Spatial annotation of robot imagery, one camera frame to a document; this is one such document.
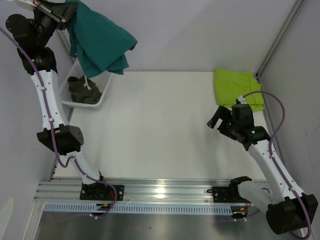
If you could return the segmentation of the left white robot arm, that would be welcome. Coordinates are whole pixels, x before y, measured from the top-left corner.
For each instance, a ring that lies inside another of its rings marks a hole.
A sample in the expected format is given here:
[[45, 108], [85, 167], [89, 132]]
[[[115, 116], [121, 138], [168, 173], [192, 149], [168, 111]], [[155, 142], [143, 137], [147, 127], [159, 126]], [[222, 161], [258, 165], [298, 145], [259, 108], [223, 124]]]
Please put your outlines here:
[[82, 193], [97, 200], [108, 196], [109, 188], [101, 172], [88, 160], [83, 150], [81, 129], [69, 124], [58, 92], [58, 70], [54, 52], [47, 43], [55, 30], [65, 30], [76, 14], [77, 3], [46, 0], [17, 0], [19, 7], [33, 12], [33, 18], [10, 15], [2, 33], [17, 47], [23, 68], [35, 86], [42, 113], [43, 130], [37, 139], [56, 155], [61, 167], [73, 164], [82, 179]]

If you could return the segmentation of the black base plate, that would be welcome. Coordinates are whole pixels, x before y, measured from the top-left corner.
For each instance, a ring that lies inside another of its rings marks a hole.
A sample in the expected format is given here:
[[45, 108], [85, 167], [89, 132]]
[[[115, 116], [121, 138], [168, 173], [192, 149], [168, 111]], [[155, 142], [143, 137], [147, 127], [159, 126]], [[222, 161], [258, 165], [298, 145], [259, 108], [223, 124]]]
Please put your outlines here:
[[214, 203], [241, 203], [243, 200], [238, 191], [231, 186], [214, 186], [206, 190], [212, 195]]
[[103, 183], [82, 184], [79, 199], [86, 201], [112, 201], [115, 191]]

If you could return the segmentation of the aluminium corner post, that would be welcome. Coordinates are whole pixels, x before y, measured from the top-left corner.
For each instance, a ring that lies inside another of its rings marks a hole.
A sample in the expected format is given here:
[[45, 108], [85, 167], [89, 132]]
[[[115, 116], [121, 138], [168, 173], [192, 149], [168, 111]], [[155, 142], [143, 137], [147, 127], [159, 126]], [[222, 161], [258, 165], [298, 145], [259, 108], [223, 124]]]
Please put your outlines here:
[[274, 39], [270, 49], [268, 50], [265, 58], [263, 59], [260, 67], [258, 68], [255, 77], [257, 80], [260, 79], [264, 71], [266, 70], [267, 66], [275, 56], [277, 50], [281, 46], [282, 42], [286, 38], [287, 34], [289, 33], [291, 27], [294, 25], [297, 17], [299, 16], [300, 12], [302, 11], [304, 5], [306, 4], [307, 0], [296, 0], [293, 4], [293, 7], [290, 9], [285, 21], [283, 22], [276, 38]]
[[68, 57], [71, 59], [71, 61], [74, 63], [76, 60], [74, 57], [70, 55], [70, 49], [71, 49], [71, 43], [69, 40], [69, 34], [66, 30], [55, 30], [55, 35], [57, 36], [58, 41], [62, 45], [65, 53], [68, 55]]

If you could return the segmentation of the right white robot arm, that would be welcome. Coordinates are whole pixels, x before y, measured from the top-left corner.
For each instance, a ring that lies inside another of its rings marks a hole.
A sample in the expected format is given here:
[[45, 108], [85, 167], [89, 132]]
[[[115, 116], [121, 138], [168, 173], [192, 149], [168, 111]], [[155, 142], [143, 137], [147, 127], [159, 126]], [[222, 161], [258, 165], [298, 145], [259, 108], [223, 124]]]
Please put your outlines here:
[[281, 235], [306, 228], [311, 233], [318, 201], [306, 194], [294, 181], [278, 154], [270, 146], [271, 137], [263, 126], [256, 126], [248, 104], [235, 104], [231, 109], [219, 106], [207, 126], [214, 128], [218, 120], [220, 134], [239, 142], [261, 169], [269, 189], [259, 187], [250, 177], [230, 181], [226, 191], [210, 189], [216, 203], [252, 203], [265, 214], [271, 230]]

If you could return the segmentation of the teal green shorts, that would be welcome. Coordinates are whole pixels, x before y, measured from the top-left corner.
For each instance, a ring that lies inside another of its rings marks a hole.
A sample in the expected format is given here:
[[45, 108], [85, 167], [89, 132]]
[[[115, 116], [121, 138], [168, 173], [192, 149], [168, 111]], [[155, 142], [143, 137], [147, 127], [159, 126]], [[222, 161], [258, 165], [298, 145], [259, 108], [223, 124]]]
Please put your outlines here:
[[135, 48], [136, 38], [80, 0], [65, 2], [77, 4], [67, 31], [70, 55], [78, 59], [84, 74], [88, 78], [105, 71], [123, 75], [124, 69], [129, 67], [125, 53]]

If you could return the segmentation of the white plastic basket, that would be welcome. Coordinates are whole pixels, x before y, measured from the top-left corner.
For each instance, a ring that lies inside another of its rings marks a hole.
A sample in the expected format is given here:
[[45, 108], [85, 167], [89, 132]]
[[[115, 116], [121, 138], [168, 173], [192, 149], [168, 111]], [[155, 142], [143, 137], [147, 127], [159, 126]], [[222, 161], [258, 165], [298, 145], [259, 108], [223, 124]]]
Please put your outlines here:
[[62, 84], [59, 87], [59, 93], [61, 97], [62, 104], [69, 106], [71, 108], [82, 108], [82, 109], [93, 109], [99, 111], [102, 107], [102, 104], [107, 96], [108, 88], [111, 82], [115, 78], [115, 74], [110, 73], [108, 71], [103, 72], [102, 74], [93, 77], [92, 82], [95, 83], [99, 91], [101, 92], [101, 97], [95, 104], [83, 103], [83, 102], [74, 102], [71, 97], [71, 93], [69, 91], [68, 78], [69, 77], [77, 77], [80, 78], [84, 75], [84, 72], [81, 68], [81, 65], [78, 60], [74, 62], [72, 67], [70, 68], [67, 76], [63, 80]]

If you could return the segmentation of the lime green folded shorts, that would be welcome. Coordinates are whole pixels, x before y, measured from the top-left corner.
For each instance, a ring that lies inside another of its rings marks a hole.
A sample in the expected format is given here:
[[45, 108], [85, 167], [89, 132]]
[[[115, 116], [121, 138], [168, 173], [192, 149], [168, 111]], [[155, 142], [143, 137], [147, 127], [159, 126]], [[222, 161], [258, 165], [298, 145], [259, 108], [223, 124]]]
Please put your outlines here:
[[236, 99], [251, 92], [259, 92], [262, 86], [250, 71], [234, 72], [217, 68], [213, 73], [213, 90], [219, 106], [231, 108]]

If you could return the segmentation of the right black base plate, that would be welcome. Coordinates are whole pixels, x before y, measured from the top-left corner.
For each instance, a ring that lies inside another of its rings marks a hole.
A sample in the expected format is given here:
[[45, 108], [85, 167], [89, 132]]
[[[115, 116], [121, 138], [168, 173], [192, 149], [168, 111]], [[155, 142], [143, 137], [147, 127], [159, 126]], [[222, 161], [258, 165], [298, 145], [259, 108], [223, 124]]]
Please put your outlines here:
[[241, 203], [243, 200], [238, 191], [231, 186], [214, 186], [206, 190], [212, 195], [214, 203]]

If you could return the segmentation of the right aluminium corner post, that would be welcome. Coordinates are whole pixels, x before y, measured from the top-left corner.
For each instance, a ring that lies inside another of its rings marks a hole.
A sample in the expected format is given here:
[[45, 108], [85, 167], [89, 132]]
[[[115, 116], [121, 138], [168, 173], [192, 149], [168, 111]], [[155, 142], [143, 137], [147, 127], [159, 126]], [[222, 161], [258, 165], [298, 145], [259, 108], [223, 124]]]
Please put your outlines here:
[[294, 25], [297, 17], [299, 16], [300, 12], [302, 11], [304, 5], [306, 4], [307, 0], [296, 0], [293, 4], [293, 7], [290, 9], [285, 21], [283, 22], [276, 38], [274, 39], [270, 49], [268, 50], [265, 58], [263, 59], [260, 67], [258, 68], [255, 77], [257, 80], [260, 79], [264, 71], [266, 70], [267, 66], [275, 56], [277, 50], [281, 46], [282, 42], [286, 38], [287, 34], [289, 33], [291, 27]]

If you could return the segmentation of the left aluminium corner post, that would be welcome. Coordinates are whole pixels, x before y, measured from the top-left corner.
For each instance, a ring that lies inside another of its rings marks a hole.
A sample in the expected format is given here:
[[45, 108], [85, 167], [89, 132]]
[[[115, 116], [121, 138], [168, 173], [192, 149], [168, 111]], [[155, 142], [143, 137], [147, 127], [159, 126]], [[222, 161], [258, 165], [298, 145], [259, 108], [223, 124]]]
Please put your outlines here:
[[71, 49], [71, 43], [69, 40], [69, 34], [66, 30], [55, 30], [55, 35], [57, 36], [58, 41], [62, 45], [65, 53], [68, 55], [68, 57], [71, 59], [71, 61], [74, 63], [76, 60], [74, 57], [70, 55], [70, 49]]

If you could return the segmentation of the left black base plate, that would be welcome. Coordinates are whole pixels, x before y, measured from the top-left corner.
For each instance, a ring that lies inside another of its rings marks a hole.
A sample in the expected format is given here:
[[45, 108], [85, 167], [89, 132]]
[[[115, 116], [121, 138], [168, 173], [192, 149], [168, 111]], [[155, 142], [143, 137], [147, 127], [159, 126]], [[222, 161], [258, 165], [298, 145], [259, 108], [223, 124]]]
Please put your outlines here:
[[103, 183], [82, 184], [79, 199], [86, 201], [112, 201], [115, 191]]

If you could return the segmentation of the olive green shorts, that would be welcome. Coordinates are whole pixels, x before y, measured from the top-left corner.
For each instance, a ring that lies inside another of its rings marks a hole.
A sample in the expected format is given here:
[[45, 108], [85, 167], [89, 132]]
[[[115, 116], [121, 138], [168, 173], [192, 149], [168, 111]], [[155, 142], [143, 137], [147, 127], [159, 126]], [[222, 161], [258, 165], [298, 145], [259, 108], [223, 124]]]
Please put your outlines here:
[[75, 103], [94, 105], [99, 102], [102, 96], [96, 84], [85, 75], [80, 78], [70, 76], [67, 83], [71, 99]]

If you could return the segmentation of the aluminium mounting rail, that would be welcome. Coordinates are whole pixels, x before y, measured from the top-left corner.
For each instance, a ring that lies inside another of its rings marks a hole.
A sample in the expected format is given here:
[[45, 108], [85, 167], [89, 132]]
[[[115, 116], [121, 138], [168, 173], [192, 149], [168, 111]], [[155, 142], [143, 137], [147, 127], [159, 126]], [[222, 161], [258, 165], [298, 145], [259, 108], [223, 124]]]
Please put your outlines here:
[[[124, 186], [126, 203], [208, 203], [213, 197], [207, 190], [227, 187], [223, 179], [130, 179], [109, 178], [112, 185]], [[35, 192], [35, 201], [79, 201], [82, 180], [79, 177], [54, 177], [42, 181]]]

